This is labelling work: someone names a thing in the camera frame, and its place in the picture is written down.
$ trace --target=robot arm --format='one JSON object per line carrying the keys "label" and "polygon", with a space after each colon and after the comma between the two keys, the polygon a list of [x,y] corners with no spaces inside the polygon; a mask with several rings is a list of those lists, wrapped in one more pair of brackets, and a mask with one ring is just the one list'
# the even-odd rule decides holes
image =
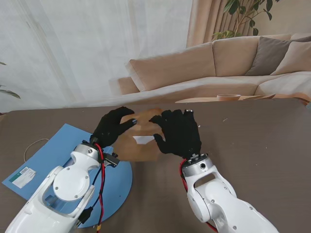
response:
{"label": "robot arm", "polygon": [[[206,154],[201,154],[198,126],[192,110],[164,111],[151,122],[158,124],[163,138],[155,134],[162,153],[184,158],[181,176],[189,204],[197,218],[213,220],[219,233],[277,233],[277,229],[249,203],[237,198],[232,185],[218,172]],[[195,183],[208,175],[215,178],[199,187]]]}
{"label": "robot arm", "polygon": [[[54,168],[41,183],[13,219],[6,233],[68,233],[78,226],[78,218],[93,197],[94,186],[90,184],[88,171],[99,168],[95,149],[80,144],[71,153],[74,164]],[[48,206],[44,195],[53,186],[55,195],[63,201],[81,199],[70,214],[57,212]]]}
{"label": "robot arm", "polygon": [[[133,113],[132,110],[121,107],[103,116],[90,138],[90,143],[83,141],[71,153],[74,164],[65,168],[58,166],[47,175],[13,219],[6,233],[68,233],[81,222],[84,223],[92,211],[92,207],[86,210],[85,207],[93,197],[95,188],[90,185],[88,171],[99,168],[101,164],[104,164],[103,167],[118,165],[119,161],[113,155],[105,154],[102,159],[99,148],[110,146],[120,134],[136,124],[135,119],[120,124],[123,116]],[[50,187],[62,201],[80,200],[75,210],[64,214],[50,207],[44,199]]]}
{"label": "robot arm", "polygon": [[[277,233],[277,229],[251,204],[237,198],[231,184],[218,172],[206,154],[182,165],[189,204],[201,222],[213,220],[220,233]],[[195,188],[208,175],[215,179]]]}

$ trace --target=sofa cushion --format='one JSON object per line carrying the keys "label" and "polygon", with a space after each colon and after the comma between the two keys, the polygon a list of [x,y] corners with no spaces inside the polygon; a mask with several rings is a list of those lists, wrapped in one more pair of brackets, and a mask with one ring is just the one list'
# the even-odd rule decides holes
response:
{"label": "sofa cushion", "polygon": [[311,36],[311,33],[295,33],[292,35],[291,40],[296,40],[304,37]]}
{"label": "sofa cushion", "polygon": [[289,45],[293,42],[311,41],[311,36],[296,40],[279,40],[260,37],[258,50],[252,67],[246,76],[270,75],[283,60]]}
{"label": "sofa cushion", "polygon": [[255,95],[303,93],[311,98],[311,72],[301,71],[262,83]]}
{"label": "sofa cushion", "polygon": [[252,83],[256,85],[260,85],[266,81],[277,79],[279,77],[284,76],[285,74],[280,74],[280,75],[275,75],[275,76],[270,76],[270,75],[265,75],[265,76],[230,76],[226,77],[227,79],[234,79],[234,80],[240,80],[243,83]]}
{"label": "sofa cushion", "polygon": [[131,59],[126,67],[140,91],[215,76],[212,43],[162,56]]}
{"label": "sofa cushion", "polygon": [[[288,40],[290,34],[265,37]],[[259,36],[242,36],[213,42],[217,77],[241,76],[252,66],[256,56]]]}
{"label": "sofa cushion", "polygon": [[311,42],[292,42],[288,51],[271,75],[311,71]]}
{"label": "sofa cushion", "polygon": [[124,77],[118,79],[118,84],[122,95],[139,92],[131,77]]}

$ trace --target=white label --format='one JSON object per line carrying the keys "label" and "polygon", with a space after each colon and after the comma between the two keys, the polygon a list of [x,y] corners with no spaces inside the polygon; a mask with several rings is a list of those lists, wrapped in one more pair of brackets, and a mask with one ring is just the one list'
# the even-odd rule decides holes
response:
{"label": "white label", "polygon": [[133,136],[133,138],[136,140],[137,144],[147,144],[148,142],[151,142],[154,140],[155,137],[153,136]]}
{"label": "white label", "polygon": [[17,187],[22,188],[34,178],[35,174],[36,172],[34,170],[25,167],[19,172],[19,174],[15,175],[16,179],[14,179],[12,183]]}

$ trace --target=throw pillow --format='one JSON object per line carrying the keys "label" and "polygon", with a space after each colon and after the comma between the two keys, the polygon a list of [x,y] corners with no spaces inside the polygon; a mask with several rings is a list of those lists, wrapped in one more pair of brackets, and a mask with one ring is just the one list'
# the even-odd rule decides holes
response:
{"label": "throw pillow", "polygon": [[311,36],[296,40],[278,40],[267,37],[260,37],[257,54],[253,65],[245,76],[263,76],[270,75],[276,70],[293,42],[309,42]]}
{"label": "throw pillow", "polygon": [[271,75],[311,71],[311,42],[292,42],[288,51]]}
{"label": "throw pillow", "polygon": [[126,68],[140,91],[216,76],[211,42],[181,52],[131,59]]}

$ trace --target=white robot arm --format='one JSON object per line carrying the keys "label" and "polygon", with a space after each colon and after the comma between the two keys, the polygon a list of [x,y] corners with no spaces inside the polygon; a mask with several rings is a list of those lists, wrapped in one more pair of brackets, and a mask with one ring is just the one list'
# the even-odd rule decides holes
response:
{"label": "white robot arm", "polygon": [[[201,222],[213,220],[219,233],[278,233],[251,204],[240,200],[231,184],[218,172],[206,154],[196,155],[182,165],[189,204]],[[195,187],[208,175],[215,178]]]}
{"label": "white robot arm", "polygon": [[[71,153],[74,164],[54,168],[20,210],[6,233],[68,233],[81,223],[78,218],[93,197],[88,171],[99,168],[98,151],[82,143]],[[70,214],[59,213],[48,206],[44,194],[53,186],[55,195],[62,201],[81,199]]]}

